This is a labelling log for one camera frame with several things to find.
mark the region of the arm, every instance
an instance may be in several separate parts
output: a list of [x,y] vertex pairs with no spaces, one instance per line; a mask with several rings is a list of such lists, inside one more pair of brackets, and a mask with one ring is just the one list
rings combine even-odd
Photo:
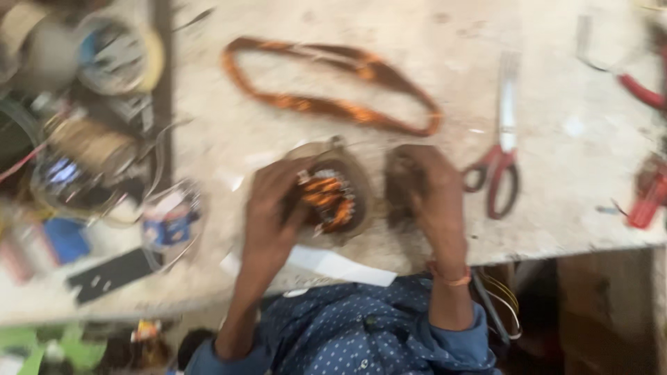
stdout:
[[[412,178],[402,178],[417,225],[429,241],[435,260],[428,319],[419,318],[417,355],[453,371],[493,372],[484,309],[470,297],[463,217],[463,180],[434,147],[403,145],[399,156],[411,160]],[[456,281],[461,285],[453,286]]]
[[246,206],[241,270],[227,319],[215,343],[197,350],[188,374],[263,374],[268,369],[269,350],[255,341],[257,309],[307,216],[307,208],[297,205],[283,221],[283,199],[296,184],[297,173],[310,165],[310,159],[281,160],[256,173]]
[[467,274],[462,177],[432,146],[403,145],[395,152],[412,163],[411,175],[400,183],[435,257],[429,322],[445,330],[465,330],[474,317],[468,285],[450,285]]

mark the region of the shirt sleeve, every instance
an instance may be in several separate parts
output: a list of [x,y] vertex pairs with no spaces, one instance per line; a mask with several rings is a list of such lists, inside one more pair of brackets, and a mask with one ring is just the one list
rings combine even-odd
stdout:
[[266,345],[258,344],[241,360],[218,358],[213,341],[205,341],[187,364],[185,375],[264,375],[271,366],[271,353]]
[[421,315],[416,332],[408,339],[410,348],[432,366],[455,372],[494,373],[496,357],[489,349],[486,313],[474,303],[472,325],[463,331],[450,331],[432,326],[428,313]]

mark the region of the scissor blade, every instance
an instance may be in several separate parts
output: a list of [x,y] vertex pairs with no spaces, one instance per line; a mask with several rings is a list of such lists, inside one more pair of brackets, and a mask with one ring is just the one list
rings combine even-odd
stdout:
[[516,147],[516,81],[519,70],[518,52],[503,52],[500,57],[500,87],[498,103],[498,135],[500,147],[509,152]]

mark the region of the red scissors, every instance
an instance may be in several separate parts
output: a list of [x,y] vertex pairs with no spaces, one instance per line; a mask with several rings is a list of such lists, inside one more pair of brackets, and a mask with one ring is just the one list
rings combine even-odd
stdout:
[[[479,161],[470,165],[464,171],[466,191],[476,193],[480,191],[490,174],[493,174],[489,183],[489,192],[486,200],[486,214],[489,218],[500,220],[504,218],[516,202],[519,194],[519,169],[516,166],[516,122],[514,104],[516,101],[516,78],[518,75],[520,55],[514,52],[503,52],[500,58],[500,100],[498,101],[498,143]],[[472,174],[476,174],[476,181],[471,185],[468,181]],[[510,176],[510,196],[503,208],[496,209],[496,196],[503,174]]]

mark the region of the person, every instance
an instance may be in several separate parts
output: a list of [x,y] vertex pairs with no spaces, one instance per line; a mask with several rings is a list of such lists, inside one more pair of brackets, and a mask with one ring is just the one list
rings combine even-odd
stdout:
[[313,161],[277,161],[255,175],[226,321],[215,337],[200,332],[205,340],[189,349],[186,375],[500,373],[484,309],[468,289],[462,177],[432,146],[397,152],[424,171],[426,188],[410,190],[410,202],[435,255],[432,278],[312,288],[277,299],[257,323],[262,296],[307,216],[298,206],[283,218],[281,202]]

